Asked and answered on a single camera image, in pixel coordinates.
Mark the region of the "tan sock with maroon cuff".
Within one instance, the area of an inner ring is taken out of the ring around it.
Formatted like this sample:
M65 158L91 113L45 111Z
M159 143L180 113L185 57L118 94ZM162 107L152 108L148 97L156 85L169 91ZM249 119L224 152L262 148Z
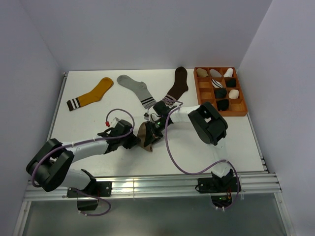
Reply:
M137 137L140 139L140 143L138 144L141 148L148 152L153 152L152 144L149 142L149 136L147 134L147 128L146 128L146 123L143 122L137 133Z

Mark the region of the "plain black sock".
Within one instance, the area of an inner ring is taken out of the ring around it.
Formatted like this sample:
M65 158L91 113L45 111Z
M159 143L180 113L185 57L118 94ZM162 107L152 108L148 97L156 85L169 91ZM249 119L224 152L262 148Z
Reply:
M227 90L225 88L217 88L214 90L215 99L225 99Z

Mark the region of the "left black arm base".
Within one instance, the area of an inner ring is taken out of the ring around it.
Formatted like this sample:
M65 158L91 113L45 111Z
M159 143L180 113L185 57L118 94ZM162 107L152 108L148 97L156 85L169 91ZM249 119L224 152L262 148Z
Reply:
M77 209L81 214L87 216L101 216L111 210L111 204L104 197L110 197L112 191L111 181L96 181L83 190L68 188L67 197L77 199ZM102 213L92 213L101 203L106 203L108 209Z

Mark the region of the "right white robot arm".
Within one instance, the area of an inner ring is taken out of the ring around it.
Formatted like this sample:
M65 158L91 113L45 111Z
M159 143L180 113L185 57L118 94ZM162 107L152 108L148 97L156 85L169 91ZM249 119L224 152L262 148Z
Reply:
M153 106L153 111L147 112L145 117L148 120L140 125L137 134L143 149L152 151L153 144L167 137L169 125L190 123L201 141L213 148L214 163L197 173L184 171L175 162L166 140L166 149L171 161L179 171L186 175L199 175L212 169L213 186L217 191L225 191L230 186L234 172L231 163L227 160L224 140L228 124L210 102L193 107L183 107L182 102L179 102L178 106L169 107L163 101L159 101Z

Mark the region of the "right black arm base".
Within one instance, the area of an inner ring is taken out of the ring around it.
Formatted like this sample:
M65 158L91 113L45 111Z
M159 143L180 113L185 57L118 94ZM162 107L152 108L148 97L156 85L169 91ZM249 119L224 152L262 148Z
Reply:
M233 193L240 193L241 186L236 177L224 182L218 177L202 177L197 179L195 190L199 194L219 194L211 196L211 202L215 207L226 208L233 202Z

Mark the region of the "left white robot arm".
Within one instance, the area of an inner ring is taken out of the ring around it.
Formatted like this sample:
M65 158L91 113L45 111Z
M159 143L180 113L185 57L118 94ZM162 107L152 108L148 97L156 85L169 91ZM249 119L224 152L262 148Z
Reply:
M95 155L108 154L119 147L131 149L140 143L132 125L126 120L114 119L113 127L98 133L90 140L62 143L49 139L26 167L37 187L51 192L63 186L78 190L84 196L96 192L96 178L84 169L71 169L72 163Z

